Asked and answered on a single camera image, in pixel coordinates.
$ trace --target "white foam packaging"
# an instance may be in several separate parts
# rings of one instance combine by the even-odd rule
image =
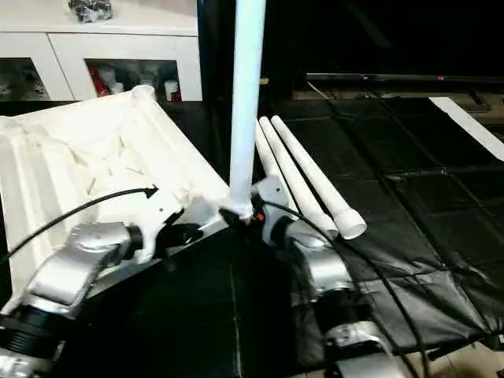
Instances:
[[[83,221],[134,222],[154,235],[195,197],[219,202],[228,185],[155,102],[133,90],[16,117],[0,117],[0,195],[11,249],[48,221],[91,199],[155,185],[91,207],[51,228],[11,264],[13,298]],[[135,255],[148,261],[153,245]]]

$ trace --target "items in cabinet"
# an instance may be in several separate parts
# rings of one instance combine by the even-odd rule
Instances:
[[[91,75],[91,80],[93,80],[94,89],[96,90],[96,95],[98,97],[107,96],[107,88],[102,82],[102,78],[98,74],[98,70],[95,67],[89,68],[89,74]]]
[[[118,93],[124,92],[124,85],[122,83],[115,83],[112,87],[110,87],[110,91],[113,95],[117,95]]]
[[[30,59],[0,60],[0,101],[47,99],[46,88]]]
[[[179,83],[175,80],[165,82],[166,99],[168,101],[182,101],[180,95]]]
[[[111,95],[130,91],[135,85],[143,84],[153,87],[157,98],[181,101],[175,61],[87,59],[86,63],[98,96],[100,93]],[[99,76],[99,83],[94,78],[95,75]]]

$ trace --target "white pvc pipe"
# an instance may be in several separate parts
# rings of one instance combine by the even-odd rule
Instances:
[[[273,154],[275,155],[278,165],[282,169],[285,180],[292,190],[292,194],[299,205],[299,209],[308,219],[325,231],[337,232],[334,222],[329,215],[324,213],[321,206],[313,196],[313,193],[308,187],[306,181],[302,178],[294,161],[287,152],[287,149],[282,144],[280,137],[276,134],[273,126],[269,123],[268,118],[262,117],[259,120],[262,131],[268,140]]]
[[[287,183],[285,182],[284,179],[284,175],[280,171],[278,163],[276,163],[273,151],[271,151],[271,147],[269,146],[268,141],[266,140],[266,137],[262,132],[261,125],[259,124],[259,122],[256,122],[255,124],[255,146],[258,149],[259,158],[261,159],[262,168],[265,170],[266,176],[277,176],[280,179],[280,183],[283,186],[283,190],[287,194],[289,209],[298,211],[298,207],[296,206],[295,201],[292,198],[289,186],[287,186]]]
[[[345,198],[336,190],[331,181],[329,181],[317,163],[308,152],[306,152],[304,147],[291,133],[280,117],[274,116],[271,122],[295,160],[298,162],[302,171],[305,173],[306,177],[308,177],[308,180],[331,212],[332,218],[341,236],[344,239],[353,239],[361,235],[367,228],[361,215],[356,210],[350,208]]]
[[[265,7],[266,0],[238,0],[236,4],[229,205],[241,217],[252,215],[250,189]]]

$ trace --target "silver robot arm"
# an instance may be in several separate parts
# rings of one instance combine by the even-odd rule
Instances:
[[[2,320],[0,377],[48,374],[98,275],[142,247],[136,226],[76,226],[66,244],[35,273],[20,305]]]
[[[254,185],[263,201],[287,206],[280,181],[269,176]],[[342,378],[404,378],[387,340],[371,321],[371,309],[354,286],[342,258],[332,245],[302,220],[262,206],[263,240],[286,250],[296,284],[313,306],[324,337],[326,376]]]

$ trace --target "white cabinet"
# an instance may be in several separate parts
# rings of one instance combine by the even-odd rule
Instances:
[[[183,101],[202,99],[197,37],[49,34],[49,38],[76,100],[97,96],[89,68],[103,67],[123,76],[116,81],[122,81],[125,90],[148,83],[164,97],[164,83],[171,80],[179,83]]]
[[[44,33],[0,33],[0,100],[73,99]]]
[[[5,82],[35,95],[4,99],[85,100],[103,84],[114,92],[104,72],[114,90],[149,83],[163,99],[166,84],[178,86],[174,98],[202,99],[195,0],[114,0],[113,13],[80,24],[62,0],[0,1],[0,100]]]

